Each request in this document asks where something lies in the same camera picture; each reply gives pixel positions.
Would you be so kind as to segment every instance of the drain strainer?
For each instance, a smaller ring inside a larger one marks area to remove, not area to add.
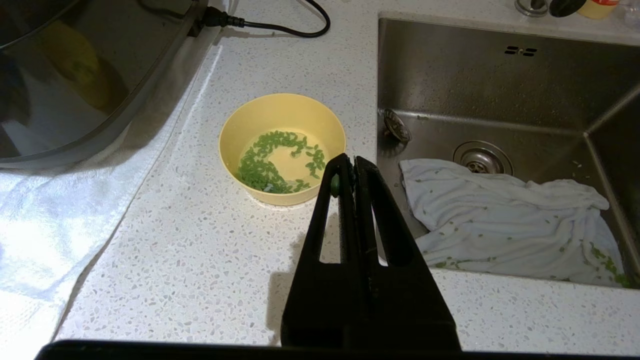
[[[463,143],[453,153],[453,161],[476,174],[513,175],[513,166],[506,154],[488,142]]]

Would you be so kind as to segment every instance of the sink basin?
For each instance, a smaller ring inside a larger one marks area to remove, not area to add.
[[[544,183],[574,179],[611,204],[602,216],[640,284],[640,48],[380,19],[378,167],[414,237],[398,163],[456,161]],[[389,136],[384,109],[409,129]]]

